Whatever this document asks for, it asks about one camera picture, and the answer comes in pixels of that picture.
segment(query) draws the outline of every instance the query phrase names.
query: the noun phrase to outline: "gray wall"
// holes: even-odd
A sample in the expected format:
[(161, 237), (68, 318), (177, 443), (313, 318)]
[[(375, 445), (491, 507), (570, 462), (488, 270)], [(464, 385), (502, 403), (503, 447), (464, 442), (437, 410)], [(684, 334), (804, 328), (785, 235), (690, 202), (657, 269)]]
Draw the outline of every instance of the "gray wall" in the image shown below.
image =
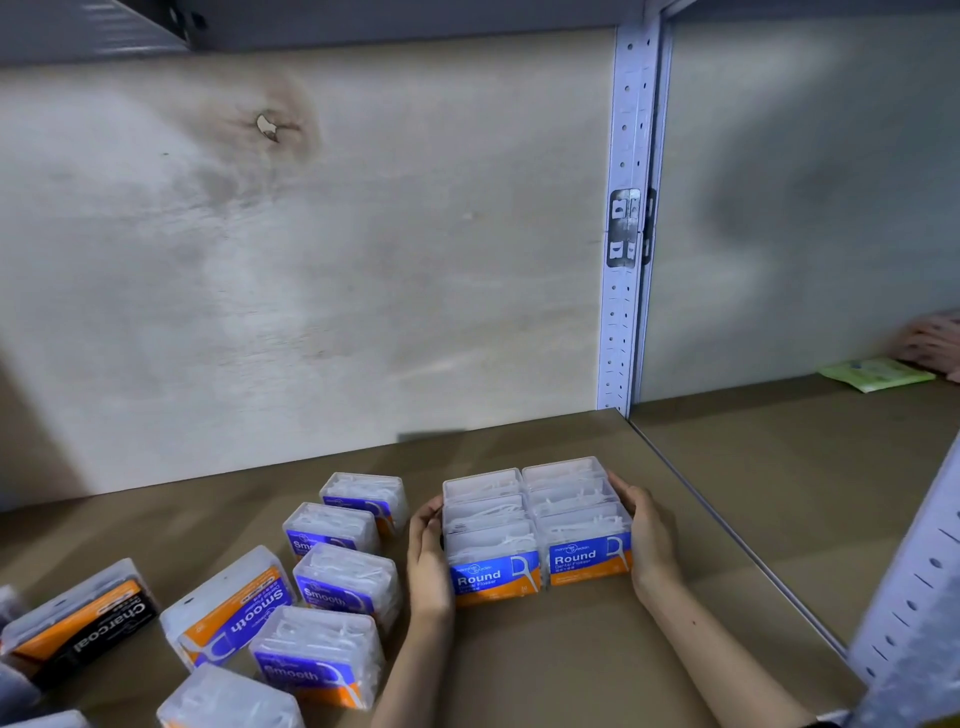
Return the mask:
[(678, 27), (643, 400), (960, 306), (958, 39), (960, 14)]
[(592, 409), (612, 51), (0, 74), (0, 504)]

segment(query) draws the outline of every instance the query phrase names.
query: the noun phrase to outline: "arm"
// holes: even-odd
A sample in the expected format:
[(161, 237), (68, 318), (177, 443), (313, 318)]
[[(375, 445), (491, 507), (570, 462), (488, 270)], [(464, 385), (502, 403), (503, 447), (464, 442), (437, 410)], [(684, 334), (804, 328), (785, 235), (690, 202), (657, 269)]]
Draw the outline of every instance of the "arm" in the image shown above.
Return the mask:
[(410, 628), (376, 706), (371, 728), (423, 728), (433, 724), (453, 637), (453, 589), (440, 548), (443, 505), (443, 496), (437, 496), (410, 520)]
[(683, 581), (663, 512), (645, 490), (609, 473), (634, 516), (634, 591), (723, 728), (801, 728), (816, 721), (761, 667)]

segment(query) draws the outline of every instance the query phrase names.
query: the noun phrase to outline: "orange label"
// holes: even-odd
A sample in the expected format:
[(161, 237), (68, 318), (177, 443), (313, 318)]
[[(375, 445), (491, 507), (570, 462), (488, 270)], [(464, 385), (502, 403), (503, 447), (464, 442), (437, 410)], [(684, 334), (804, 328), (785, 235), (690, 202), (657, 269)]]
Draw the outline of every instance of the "orange label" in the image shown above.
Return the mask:
[(91, 601), (78, 609), (72, 615), (64, 617), (51, 627), (48, 627), (36, 637), (30, 638), (24, 644), (16, 647), (12, 652), (18, 657), (36, 663), (49, 660), (53, 654), (70, 638), (88, 626), (92, 621), (109, 612), (121, 602), (141, 592), (140, 585), (130, 579), (119, 587), (110, 590), (103, 596)]

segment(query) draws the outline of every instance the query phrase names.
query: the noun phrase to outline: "package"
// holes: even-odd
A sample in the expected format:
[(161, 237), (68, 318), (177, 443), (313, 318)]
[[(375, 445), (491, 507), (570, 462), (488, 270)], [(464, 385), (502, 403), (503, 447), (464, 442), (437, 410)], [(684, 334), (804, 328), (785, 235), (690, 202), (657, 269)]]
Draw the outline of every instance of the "package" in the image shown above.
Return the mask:
[(550, 585), (628, 573), (634, 564), (632, 525), (619, 501), (537, 518), (543, 569)]
[(620, 500), (606, 478), (568, 481), (564, 485), (538, 488), (530, 491), (528, 499), (534, 518)]
[(523, 469), (523, 484), (528, 491), (555, 488), (573, 482), (606, 480), (607, 472), (595, 457), (563, 460)]
[(867, 393), (937, 378), (931, 372), (908, 367), (885, 356), (878, 359), (856, 359), (845, 364), (824, 367), (818, 369), (817, 374), (828, 379), (846, 382), (861, 392)]
[(294, 567), (294, 579), (307, 604), (370, 615), (384, 634), (403, 606), (396, 564), (363, 551), (317, 544)]
[(46, 691), (139, 632), (158, 611), (133, 561), (124, 559), (4, 627), (0, 656)]
[(540, 591), (537, 529), (530, 520), (445, 538), (458, 607)]
[(80, 711), (66, 711), (53, 716), (36, 717), (33, 720), (24, 720), (14, 723), (8, 728), (90, 728), (84, 714)]
[(280, 607), (250, 643), (268, 685), (301, 700), (368, 711), (383, 650), (368, 615)]
[(0, 662), (0, 725), (31, 715), (41, 697), (40, 688), (18, 670)]
[(283, 566), (258, 546), (166, 609), (160, 623), (189, 669), (222, 665), (247, 646), (274, 609), (293, 603)]
[(454, 501), (444, 506), (444, 534), (492, 528), (529, 517), (520, 493), (483, 500)]
[(163, 728), (304, 728), (297, 699), (211, 663), (156, 711)]
[(20, 594), (9, 584), (0, 587), (0, 632), (14, 619), (27, 614), (27, 605)]
[(370, 511), (304, 503), (283, 524), (290, 548), (299, 561), (317, 544), (333, 544), (379, 553), (380, 537)]
[(410, 520), (403, 481), (388, 475), (334, 473), (320, 489), (325, 505), (370, 511), (381, 536), (395, 536)]
[(518, 494), (521, 482), (516, 468), (445, 480), (444, 507), (454, 502)]

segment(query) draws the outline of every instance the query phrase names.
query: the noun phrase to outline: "hand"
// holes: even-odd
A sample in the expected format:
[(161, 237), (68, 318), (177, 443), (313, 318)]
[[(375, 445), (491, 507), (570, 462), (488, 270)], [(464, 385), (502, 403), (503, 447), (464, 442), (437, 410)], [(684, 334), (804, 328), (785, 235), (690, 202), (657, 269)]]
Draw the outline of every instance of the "hand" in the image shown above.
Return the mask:
[(659, 505), (645, 488), (630, 485), (613, 471), (607, 471), (607, 476), (624, 507), (634, 517), (631, 534), (634, 591), (646, 604), (660, 585), (684, 580), (674, 547), (677, 525), (673, 514)]
[(410, 581), (410, 621), (449, 626), (453, 623), (453, 585), (446, 554), (440, 548), (444, 497), (424, 503), (410, 520), (407, 577)]

